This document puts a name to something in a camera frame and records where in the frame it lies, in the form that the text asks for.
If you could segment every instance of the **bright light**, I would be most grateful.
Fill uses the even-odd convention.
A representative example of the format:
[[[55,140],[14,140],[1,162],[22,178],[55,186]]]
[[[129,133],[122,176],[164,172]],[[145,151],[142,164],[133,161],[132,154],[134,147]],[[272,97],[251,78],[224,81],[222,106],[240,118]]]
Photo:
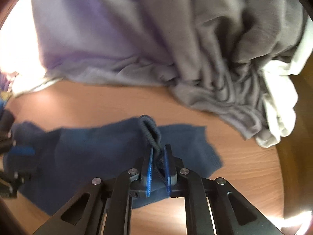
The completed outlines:
[[[282,227],[294,227],[304,223],[310,223],[312,219],[312,211],[303,212],[295,217],[291,217],[282,221]]]
[[[0,69],[43,78],[31,0],[19,0],[0,30]]]
[[[309,229],[310,224],[311,224],[311,220],[304,222],[295,235],[304,235]]]

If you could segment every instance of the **wooden surface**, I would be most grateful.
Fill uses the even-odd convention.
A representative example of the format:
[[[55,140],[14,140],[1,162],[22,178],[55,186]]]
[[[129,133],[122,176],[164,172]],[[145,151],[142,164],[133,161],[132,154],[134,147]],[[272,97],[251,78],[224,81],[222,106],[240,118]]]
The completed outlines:
[[[285,218],[313,209],[313,56],[300,75],[291,75],[291,80],[299,96],[297,119],[292,133],[277,145],[284,179]]]
[[[283,217],[283,182],[275,147],[263,149],[213,114],[190,110],[164,87],[90,86],[59,82],[43,91],[11,100],[17,122],[32,121],[45,130],[94,127],[147,114],[158,125],[187,123],[206,126],[207,140],[223,167],[211,179],[225,177],[274,224]],[[19,195],[6,200],[15,217],[33,233],[48,215]],[[183,199],[165,199],[132,213],[132,234],[186,234]]]

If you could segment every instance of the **metal screw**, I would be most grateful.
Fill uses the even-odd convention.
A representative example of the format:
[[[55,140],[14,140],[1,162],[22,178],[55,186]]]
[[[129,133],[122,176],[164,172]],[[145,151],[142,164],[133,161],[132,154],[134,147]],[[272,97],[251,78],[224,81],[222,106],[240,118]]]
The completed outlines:
[[[224,178],[217,178],[216,183],[223,185],[223,184],[226,184],[226,180]]]
[[[136,175],[136,174],[138,173],[138,170],[135,169],[135,168],[131,168],[131,169],[128,170],[128,173],[129,173],[130,175]]]
[[[100,184],[101,183],[101,179],[100,178],[94,178],[91,183],[93,183],[94,185]]]
[[[183,174],[183,175],[187,175],[189,173],[189,169],[182,168],[182,169],[180,169],[180,173]]]

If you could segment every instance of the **grey fabric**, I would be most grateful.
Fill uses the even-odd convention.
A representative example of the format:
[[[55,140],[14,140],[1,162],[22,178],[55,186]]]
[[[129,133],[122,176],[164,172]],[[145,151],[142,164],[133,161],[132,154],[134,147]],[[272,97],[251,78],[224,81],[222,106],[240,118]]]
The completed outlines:
[[[183,104],[218,114],[245,138],[267,129],[259,68],[294,50],[304,22],[298,0],[32,0],[32,5],[49,76],[168,85]]]

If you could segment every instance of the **wooden table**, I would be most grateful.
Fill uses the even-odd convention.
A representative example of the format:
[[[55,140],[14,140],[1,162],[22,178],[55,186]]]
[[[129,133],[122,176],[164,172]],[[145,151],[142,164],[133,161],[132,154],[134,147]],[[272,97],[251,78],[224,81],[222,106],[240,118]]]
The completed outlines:
[[[59,82],[45,90],[12,99],[7,107],[17,122],[32,121],[45,130],[102,126],[147,114],[158,125],[187,123],[206,126],[207,140],[223,167],[210,178],[226,178],[275,225],[283,217],[283,181],[275,147],[263,149],[244,140],[217,116],[179,104],[165,87],[91,86]],[[18,195],[6,204],[32,234],[49,216]],[[135,209],[132,234],[186,234],[184,200],[163,201]]]

